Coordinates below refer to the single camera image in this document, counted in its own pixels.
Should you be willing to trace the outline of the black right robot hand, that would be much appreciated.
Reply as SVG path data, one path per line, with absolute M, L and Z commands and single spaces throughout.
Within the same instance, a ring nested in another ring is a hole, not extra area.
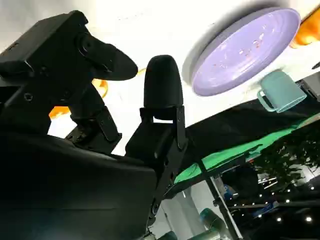
M 38 21 L 0 55 L 0 237 L 141 240 L 173 185 L 188 141 L 178 66 L 146 68 L 141 123 L 125 155 L 94 79 L 138 67 L 91 35 L 78 10 Z

